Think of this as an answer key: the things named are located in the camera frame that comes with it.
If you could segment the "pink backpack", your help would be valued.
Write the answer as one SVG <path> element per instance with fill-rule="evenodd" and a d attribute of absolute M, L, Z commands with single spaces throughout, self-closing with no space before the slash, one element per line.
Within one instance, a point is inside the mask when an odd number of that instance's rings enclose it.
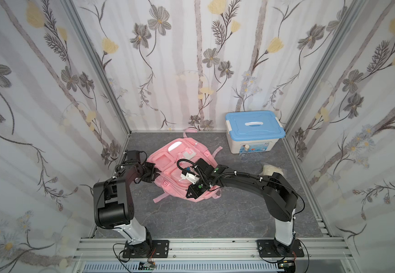
<path fill-rule="evenodd" d="M 181 138 L 169 142 L 149 156 L 148 161 L 154 163 L 155 167 L 161 172 L 154 182 L 158 187 L 162 188 L 163 194 L 153 200 L 155 203 L 168 196 L 192 202 L 200 202 L 210 198 L 218 199 L 220 197 L 221 191 L 218 190 L 216 193 L 206 193 L 204 197 L 198 199 L 186 198 L 188 186 L 191 183 L 188 180 L 181 180 L 180 175 L 182 171 L 185 171 L 185 162 L 181 162 L 178 166 L 177 161 L 179 159 L 188 159 L 196 162 L 198 159 L 204 159 L 207 163 L 216 167 L 215 156 L 223 149 L 220 146 L 214 152 L 210 152 L 204 144 L 187 136 L 187 133 L 192 132 L 192 130 L 187 129 Z"/>

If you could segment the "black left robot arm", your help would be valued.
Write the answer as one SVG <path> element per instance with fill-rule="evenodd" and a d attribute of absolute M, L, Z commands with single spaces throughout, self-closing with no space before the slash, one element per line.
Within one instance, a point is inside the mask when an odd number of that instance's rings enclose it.
<path fill-rule="evenodd" d="M 110 179 L 96 183 L 93 187 L 96 226 L 118 232 L 131 246 L 148 248 L 152 239 L 147 228 L 135 219 L 130 185 L 154 182 L 157 171 L 153 163 L 131 160 L 118 165 Z"/>

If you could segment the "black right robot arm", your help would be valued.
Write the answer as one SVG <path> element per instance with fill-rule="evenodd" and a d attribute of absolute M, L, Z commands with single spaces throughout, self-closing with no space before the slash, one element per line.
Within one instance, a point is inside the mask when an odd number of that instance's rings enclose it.
<path fill-rule="evenodd" d="M 198 199 L 205 193 L 216 192 L 232 187 L 254 193 L 262 197 L 266 207 L 275 219 L 275 246 L 288 248 L 295 241 L 294 217 L 300 195 L 293 189 L 284 176 L 278 172 L 272 175 L 253 175 L 237 171 L 226 165 L 216 167 L 204 159 L 192 162 L 179 159 L 177 167 L 184 179 L 191 182 L 186 198 Z"/>

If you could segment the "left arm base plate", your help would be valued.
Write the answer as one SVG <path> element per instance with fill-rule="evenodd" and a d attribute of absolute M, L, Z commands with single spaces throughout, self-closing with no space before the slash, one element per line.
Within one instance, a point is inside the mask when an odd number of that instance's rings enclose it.
<path fill-rule="evenodd" d="M 169 240 L 153 240 L 139 243 L 137 245 L 126 244 L 120 257 L 131 258 L 161 258 L 165 259 L 169 255 Z"/>

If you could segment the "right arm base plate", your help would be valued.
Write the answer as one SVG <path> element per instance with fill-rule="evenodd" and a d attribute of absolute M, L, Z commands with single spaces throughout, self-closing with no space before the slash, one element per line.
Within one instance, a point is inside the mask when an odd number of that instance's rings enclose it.
<path fill-rule="evenodd" d="M 276 240 L 257 240 L 257 249 L 261 258 L 303 258 L 304 249 L 298 239 L 286 246 Z"/>

